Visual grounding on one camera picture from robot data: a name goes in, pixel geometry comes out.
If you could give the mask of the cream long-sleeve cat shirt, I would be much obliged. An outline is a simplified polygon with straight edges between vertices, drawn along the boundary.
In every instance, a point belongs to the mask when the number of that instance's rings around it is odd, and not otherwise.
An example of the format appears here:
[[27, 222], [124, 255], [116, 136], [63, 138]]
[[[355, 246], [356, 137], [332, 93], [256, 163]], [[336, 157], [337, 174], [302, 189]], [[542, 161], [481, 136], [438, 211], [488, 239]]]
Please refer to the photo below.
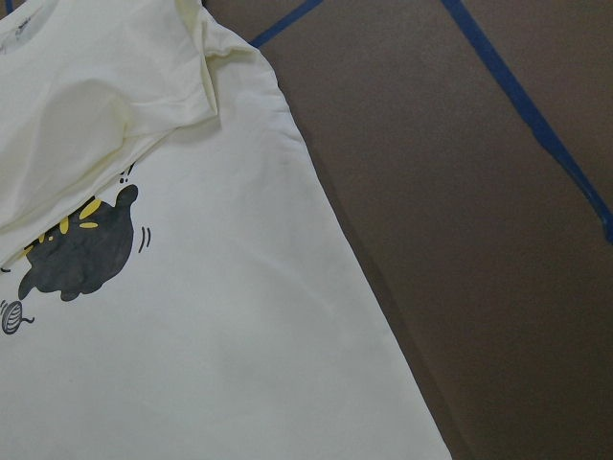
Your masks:
[[1, 455], [450, 455], [272, 67], [198, 1], [1, 22]]

